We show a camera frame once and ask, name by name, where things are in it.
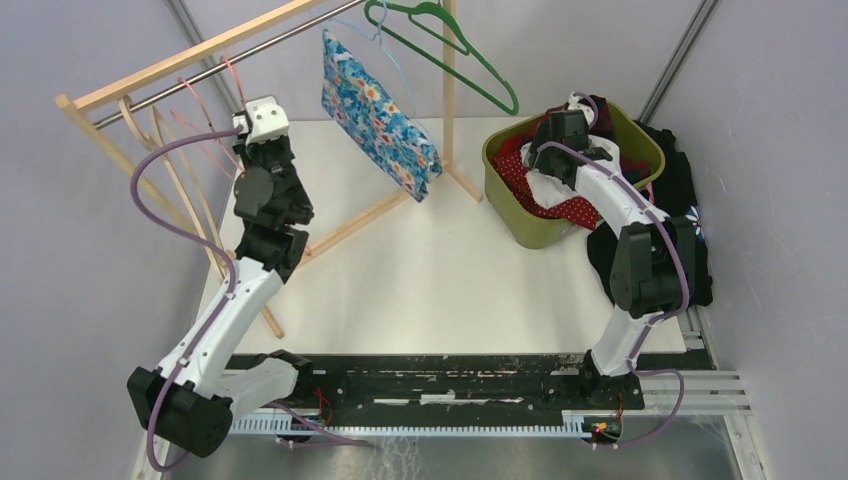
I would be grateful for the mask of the white garment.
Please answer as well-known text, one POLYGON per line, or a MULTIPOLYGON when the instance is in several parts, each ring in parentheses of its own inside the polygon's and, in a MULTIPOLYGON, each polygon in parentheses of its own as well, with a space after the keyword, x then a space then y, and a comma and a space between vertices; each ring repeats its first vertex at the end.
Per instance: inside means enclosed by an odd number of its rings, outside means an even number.
MULTIPOLYGON (((616 172, 621 172, 619 146, 615 142, 600 136, 589 135, 588 138, 590 140, 590 146, 605 151, 605 159, 614 163, 613 169, 616 172)), ((545 209, 551 209, 567 200, 577 197, 577 192, 572 187, 538 170, 529 169, 525 173, 525 179, 527 180, 534 201, 537 205, 545 209)))

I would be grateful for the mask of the red polka dot garment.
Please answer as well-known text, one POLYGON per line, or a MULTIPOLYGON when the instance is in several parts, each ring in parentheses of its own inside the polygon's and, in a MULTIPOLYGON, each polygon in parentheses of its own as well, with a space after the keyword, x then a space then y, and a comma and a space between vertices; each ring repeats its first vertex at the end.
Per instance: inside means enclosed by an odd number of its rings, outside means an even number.
POLYGON ((588 200, 578 194, 576 198, 551 209, 545 209, 536 204, 525 179, 525 173, 529 170, 525 165, 527 154, 528 147, 522 147, 511 152, 496 154, 489 159, 496 175, 505 183, 510 195, 521 205, 521 209, 537 218, 565 219, 580 227, 594 230, 600 214, 588 200))

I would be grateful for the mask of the green hanger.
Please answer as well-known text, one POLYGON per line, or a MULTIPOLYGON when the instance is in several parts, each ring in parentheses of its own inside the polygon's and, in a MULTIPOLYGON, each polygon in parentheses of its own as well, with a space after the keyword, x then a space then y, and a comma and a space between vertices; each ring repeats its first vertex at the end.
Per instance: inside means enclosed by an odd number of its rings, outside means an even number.
POLYGON ((363 14, 366 20, 381 33, 387 34, 433 65, 438 66, 444 73, 478 93, 505 114, 509 116, 518 115, 520 101, 516 90, 489 59, 466 37, 455 15, 446 6, 434 1, 421 1, 415 5, 404 5, 390 1, 365 1, 363 14), (383 16, 376 18, 372 14, 374 9, 379 9, 386 14, 394 12, 403 15, 410 24, 418 27, 430 37, 439 40, 444 47, 448 48, 450 53, 473 59, 505 90, 507 95, 506 100, 496 97, 493 92, 483 88, 467 75, 458 71, 446 58, 436 57, 421 45, 387 26, 383 16))

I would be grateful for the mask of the wooden hanger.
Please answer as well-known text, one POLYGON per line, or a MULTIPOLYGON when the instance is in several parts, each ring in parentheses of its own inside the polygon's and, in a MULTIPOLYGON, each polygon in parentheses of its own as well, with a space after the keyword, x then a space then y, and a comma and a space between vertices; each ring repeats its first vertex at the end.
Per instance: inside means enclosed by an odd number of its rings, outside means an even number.
MULTIPOLYGON (((156 107, 151 108, 151 125, 153 131, 151 134, 145 133, 135 121, 131 113, 131 98, 128 95, 121 97, 118 101, 120 114, 127 123, 130 131, 136 137, 137 141, 149 152, 164 146, 166 140, 173 141, 177 139, 171 127, 166 122, 164 116, 157 110, 156 107)), ((193 186, 194 194, 190 194, 187 190, 183 178, 171 160, 168 154, 162 157, 166 170, 174 184, 177 193, 187 210, 192 225, 196 231, 196 235, 204 240, 211 240, 218 248, 222 247, 222 242, 219 236, 219 229, 213 218, 211 208, 208 204, 205 192, 200 184, 199 178, 188 160, 187 155, 182 150, 176 150, 176 155, 183 165, 183 171, 188 175, 188 180, 193 186)))

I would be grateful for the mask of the pink hanger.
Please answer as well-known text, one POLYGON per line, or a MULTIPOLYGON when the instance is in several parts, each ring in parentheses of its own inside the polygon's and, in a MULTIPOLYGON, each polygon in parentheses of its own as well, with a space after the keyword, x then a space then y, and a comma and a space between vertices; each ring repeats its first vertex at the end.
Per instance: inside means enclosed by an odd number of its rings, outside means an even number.
POLYGON ((246 95, 244 93, 244 89, 243 89, 242 83, 240 81, 240 77, 238 75, 237 70, 235 69, 233 63, 231 62, 231 60, 227 56, 221 56, 220 61, 226 66, 227 71, 230 73, 230 75, 232 77, 232 80, 233 80, 233 82, 236 86, 240 105, 242 107, 245 107, 246 103, 247 103, 246 95))
MULTIPOLYGON (((196 88, 191 86, 187 80, 183 77, 178 77, 177 82, 180 86, 185 87, 190 95, 192 96, 195 105, 199 109, 202 114, 203 120, 205 121, 204 126, 200 126, 199 124, 190 120, 186 115, 178 112, 177 110, 171 110, 170 115, 172 119, 181 127, 181 129, 186 133, 193 134, 205 134, 205 133, 215 133, 217 131, 212 116, 209 112, 209 109, 206 106, 205 101, 202 96, 197 92, 196 88)), ((226 166, 223 160, 217 155, 213 154, 207 147, 200 147, 200 150, 216 165, 217 169, 223 173, 229 180, 233 181, 237 175, 241 172, 242 168, 239 161, 235 158, 234 154, 224 145, 221 139, 216 139, 214 141, 215 145, 220 150, 221 154, 227 159, 229 165, 226 166)))

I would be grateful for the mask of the red plaid shirt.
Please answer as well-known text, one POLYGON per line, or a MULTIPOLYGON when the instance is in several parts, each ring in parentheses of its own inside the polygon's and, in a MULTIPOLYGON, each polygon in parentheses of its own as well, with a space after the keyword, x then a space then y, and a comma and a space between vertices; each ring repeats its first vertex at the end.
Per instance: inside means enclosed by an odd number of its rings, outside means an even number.
MULTIPOLYGON (((601 96, 592 97, 599 119, 590 133, 614 142, 620 149, 624 177, 641 188, 662 173, 665 156, 647 132, 615 104, 601 96)), ((493 134, 484 144, 483 156, 507 188, 515 195, 531 194, 522 163, 521 148, 530 144, 547 113, 536 115, 493 134)))

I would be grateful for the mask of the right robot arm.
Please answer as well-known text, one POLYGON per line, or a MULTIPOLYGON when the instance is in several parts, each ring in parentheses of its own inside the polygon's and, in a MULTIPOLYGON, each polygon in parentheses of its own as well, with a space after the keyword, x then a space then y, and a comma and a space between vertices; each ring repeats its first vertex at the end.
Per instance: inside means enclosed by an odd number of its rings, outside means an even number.
POLYGON ((593 142, 581 110, 559 110, 537 127, 529 163, 586 199, 617 238, 609 286, 614 308, 577 382, 580 400, 602 408, 635 374, 651 330, 690 305, 696 235, 690 220, 651 204, 619 160, 593 142))

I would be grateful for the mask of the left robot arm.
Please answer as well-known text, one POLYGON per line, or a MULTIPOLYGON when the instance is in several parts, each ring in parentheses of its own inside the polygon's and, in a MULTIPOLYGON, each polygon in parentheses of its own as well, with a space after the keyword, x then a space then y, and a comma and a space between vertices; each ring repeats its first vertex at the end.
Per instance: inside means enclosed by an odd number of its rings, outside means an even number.
POLYGON ((291 406, 307 404, 314 379, 291 363, 274 357, 232 376, 227 364, 248 327, 289 280, 303 257, 314 217, 312 203, 294 165, 289 130, 247 132, 243 127, 182 138, 150 152, 130 178, 135 206, 166 230, 209 248, 226 263, 225 279, 211 304, 179 343, 152 370, 136 368, 127 382, 140 425, 146 431, 149 463, 161 438, 185 454, 207 457, 240 418, 283 399, 291 406), (214 242, 157 216, 138 192, 144 170, 172 150, 206 140, 236 137, 233 149, 245 163, 234 184, 234 213, 244 223, 235 255, 214 242))

